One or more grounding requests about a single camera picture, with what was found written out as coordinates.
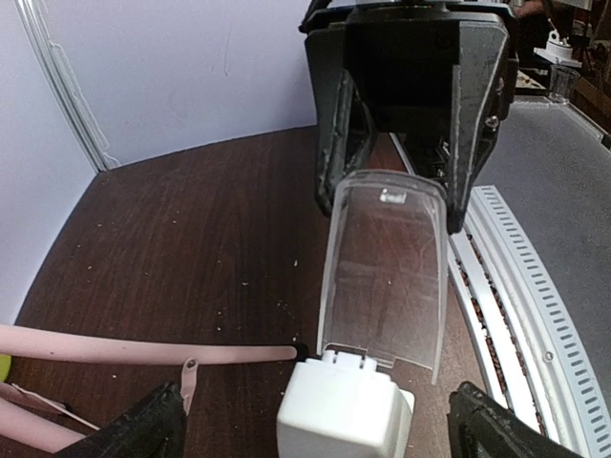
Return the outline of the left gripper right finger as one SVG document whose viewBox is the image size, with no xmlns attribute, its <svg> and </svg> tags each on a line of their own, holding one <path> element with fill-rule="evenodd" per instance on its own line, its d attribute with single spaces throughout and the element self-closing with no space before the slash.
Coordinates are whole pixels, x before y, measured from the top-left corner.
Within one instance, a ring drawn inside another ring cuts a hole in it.
<svg viewBox="0 0 611 458">
<path fill-rule="evenodd" d="M 565 382 L 535 389 L 535 421 L 521 414 L 510 394 L 510 410 L 465 381 L 449 397 L 447 415 L 452 457 L 590 457 L 592 430 L 581 421 Z"/>
</svg>

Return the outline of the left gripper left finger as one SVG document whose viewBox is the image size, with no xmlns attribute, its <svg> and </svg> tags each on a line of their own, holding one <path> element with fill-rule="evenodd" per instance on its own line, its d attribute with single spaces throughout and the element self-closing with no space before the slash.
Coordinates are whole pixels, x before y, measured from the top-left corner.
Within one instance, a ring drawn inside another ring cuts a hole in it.
<svg viewBox="0 0 611 458">
<path fill-rule="evenodd" d="M 187 415 L 180 385 L 164 383 L 109 425 L 59 450 L 56 457 L 181 457 Z"/>
</svg>

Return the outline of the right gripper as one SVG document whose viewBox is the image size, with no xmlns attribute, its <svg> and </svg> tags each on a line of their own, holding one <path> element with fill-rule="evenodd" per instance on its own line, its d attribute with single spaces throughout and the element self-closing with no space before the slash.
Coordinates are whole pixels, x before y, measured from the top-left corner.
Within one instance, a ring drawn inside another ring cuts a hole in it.
<svg viewBox="0 0 611 458">
<path fill-rule="evenodd" d="M 339 182 L 368 164 L 378 130 L 449 138 L 447 231 L 459 232 L 514 101 L 518 23 L 510 8 L 313 1 L 299 30 L 316 107 L 314 197 L 322 213 L 331 215 Z"/>
</svg>

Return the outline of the pink music stand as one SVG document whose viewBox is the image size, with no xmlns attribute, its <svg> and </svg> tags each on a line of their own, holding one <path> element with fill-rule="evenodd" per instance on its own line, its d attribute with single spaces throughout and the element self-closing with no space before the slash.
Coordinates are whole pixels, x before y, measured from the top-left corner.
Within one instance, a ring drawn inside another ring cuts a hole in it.
<svg viewBox="0 0 611 458">
<path fill-rule="evenodd" d="M 46 361 L 80 364 L 179 365 L 187 387 L 183 409 L 190 409 L 201 365 L 254 364 L 302 361 L 308 356 L 303 343 L 285 345 L 205 345 L 150 343 L 64 334 L 3 324 L 1 353 Z M 50 422 L 22 408 L 22 405 L 62 411 L 47 398 L 37 399 L 14 386 L 1 384 L 1 435 L 47 453 L 57 453 L 84 435 Z"/>
</svg>

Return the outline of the white metronome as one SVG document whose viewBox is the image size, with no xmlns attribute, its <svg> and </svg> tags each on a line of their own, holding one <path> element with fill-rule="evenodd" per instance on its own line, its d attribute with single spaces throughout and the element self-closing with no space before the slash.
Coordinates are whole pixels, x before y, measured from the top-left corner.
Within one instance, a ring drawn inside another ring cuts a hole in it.
<svg viewBox="0 0 611 458">
<path fill-rule="evenodd" d="M 366 356 L 327 350 L 295 364 L 276 421 L 280 457 L 403 457 L 414 395 Z"/>
</svg>

